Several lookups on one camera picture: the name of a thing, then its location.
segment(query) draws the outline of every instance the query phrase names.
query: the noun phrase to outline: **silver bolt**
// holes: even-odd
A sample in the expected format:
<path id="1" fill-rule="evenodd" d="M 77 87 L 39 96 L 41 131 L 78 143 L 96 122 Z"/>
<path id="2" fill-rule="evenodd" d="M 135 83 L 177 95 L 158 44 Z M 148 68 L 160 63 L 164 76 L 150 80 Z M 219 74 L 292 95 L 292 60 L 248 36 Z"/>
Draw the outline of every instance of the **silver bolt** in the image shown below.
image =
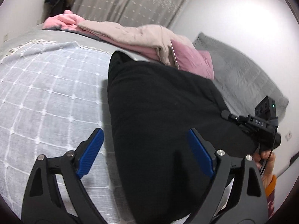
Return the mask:
<path id="1" fill-rule="evenodd" d="M 219 156 L 224 156 L 224 155 L 225 155 L 225 151 L 224 151 L 224 150 L 218 150 L 218 151 L 217 151 L 217 154 L 218 154 Z"/>
<path id="2" fill-rule="evenodd" d="M 37 157 L 37 160 L 39 160 L 39 161 L 44 160 L 44 157 L 45 157 L 44 154 L 40 154 L 40 155 Z"/>
<path id="3" fill-rule="evenodd" d="M 252 161 L 252 156 L 251 156 L 251 155 L 246 155 L 246 159 L 247 159 L 248 161 Z"/>
<path id="4" fill-rule="evenodd" d="M 66 155 L 67 155 L 67 156 L 73 156 L 73 155 L 75 155 L 75 152 L 74 152 L 73 150 L 71 150 L 71 151 L 68 151 L 68 152 L 66 153 Z"/>

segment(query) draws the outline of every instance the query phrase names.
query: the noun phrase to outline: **curtain fold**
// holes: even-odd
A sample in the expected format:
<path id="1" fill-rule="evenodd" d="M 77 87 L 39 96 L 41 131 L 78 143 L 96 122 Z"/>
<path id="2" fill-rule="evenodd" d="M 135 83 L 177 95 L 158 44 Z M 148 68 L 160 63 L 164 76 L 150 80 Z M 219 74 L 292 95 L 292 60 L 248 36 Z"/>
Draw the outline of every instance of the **curtain fold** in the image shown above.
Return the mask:
<path id="1" fill-rule="evenodd" d="M 87 20 L 138 27 L 169 27 L 187 0 L 75 0 L 72 11 Z"/>

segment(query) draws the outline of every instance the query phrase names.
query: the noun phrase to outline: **white grid pattern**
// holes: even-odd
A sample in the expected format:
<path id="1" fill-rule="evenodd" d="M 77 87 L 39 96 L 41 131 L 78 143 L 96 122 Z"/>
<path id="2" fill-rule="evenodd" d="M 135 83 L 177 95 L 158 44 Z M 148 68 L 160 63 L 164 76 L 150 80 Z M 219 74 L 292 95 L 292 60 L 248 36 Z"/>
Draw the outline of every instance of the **white grid pattern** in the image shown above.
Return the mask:
<path id="1" fill-rule="evenodd" d="M 0 194 L 19 217 L 36 157 L 60 156 L 101 127 L 104 147 L 82 183 L 108 223 L 134 222 L 113 151 L 109 61 L 109 54 L 75 42 L 50 42 L 29 43 L 0 62 Z M 67 210 L 75 214 L 62 178 L 57 181 Z"/>

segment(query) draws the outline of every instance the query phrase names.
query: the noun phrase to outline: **wall outlet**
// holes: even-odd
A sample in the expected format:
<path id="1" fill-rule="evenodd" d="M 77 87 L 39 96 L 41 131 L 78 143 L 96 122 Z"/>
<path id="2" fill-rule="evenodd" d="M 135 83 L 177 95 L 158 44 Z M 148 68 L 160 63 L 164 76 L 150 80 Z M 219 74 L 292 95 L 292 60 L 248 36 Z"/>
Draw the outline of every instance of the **wall outlet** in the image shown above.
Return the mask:
<path id="1" fill-rule="evenodd" d="M 3 42 L 5 42 L 6 40 L 8 40 L 8 34 L 3 36 Z"/>
<path id="2" fill-rule="evenodd" d="M 286 140 L 289 141 L 291 138 L 292 138 L 292 132 L 289 131 L 289 132 L 286 134 Z"/>

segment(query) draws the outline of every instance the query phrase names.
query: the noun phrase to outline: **blue gripper pad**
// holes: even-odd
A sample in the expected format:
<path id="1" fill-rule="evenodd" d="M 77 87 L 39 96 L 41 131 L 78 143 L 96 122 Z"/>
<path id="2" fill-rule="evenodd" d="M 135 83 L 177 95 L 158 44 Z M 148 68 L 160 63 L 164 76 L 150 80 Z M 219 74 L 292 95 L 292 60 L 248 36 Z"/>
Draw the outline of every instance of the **blue gripper pad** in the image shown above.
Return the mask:
<path id="1" fill-rule="evenodd" d="M 99 129 L 95 137 L 90 141 L 86 150 L 80 157 L 78 163 L 78 170 L 76 172 L 79 179 L 81 179 L 84 175 L 89 173 L 89 170 L 92 167 L 95 158 L 98 155 L 98 152 L 103 145 L 104 142 L 104 132 L 102 129 Z"/>
<path id="2" fill-rule="evenodd" d="M 203 173 L 212 178 L 214 176 L 215 169 L 213 159 L 191 129 L 188 131 L 188 143 Z"/>

